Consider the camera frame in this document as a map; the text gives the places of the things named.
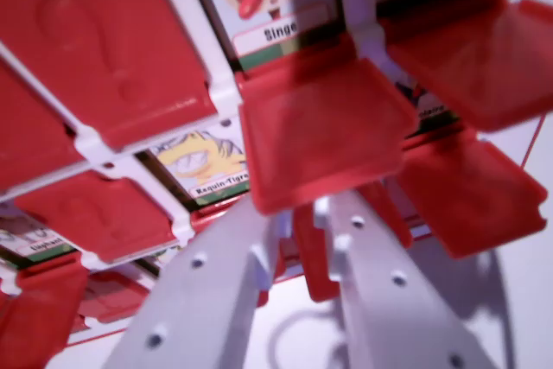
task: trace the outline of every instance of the red flip panel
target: red flip panel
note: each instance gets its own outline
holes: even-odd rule
[[[546,225],[538,208],[547,191],[471,131],[409,150],[397,182],[455,258]]]
[[[215,113],[168,0],[0,0],[0,38],[114,148]]]
[[[478,130],[553,110],[553,8],[437,0],[384,22],[390,57]]]
[[[81,159],[63,121],[1,60],[0,92],[0,190]]]
[[[19,196],[16,204],[106,262],[175,239],[165,213],[128,179],[86,172]]]
[[[134,315],[142,306],[149,291],[139,283],[116,271],[92,274],[88,278],[85,298],[79,314],[109,323]]]
[[[3,300],[0,362],[3,369],[44,367],[67,344],[86,286],[79,253],[20,271],[19,296]]]
[[[401,166],[416,112],[350,40],[238,77],[253,200],[296,207]]]

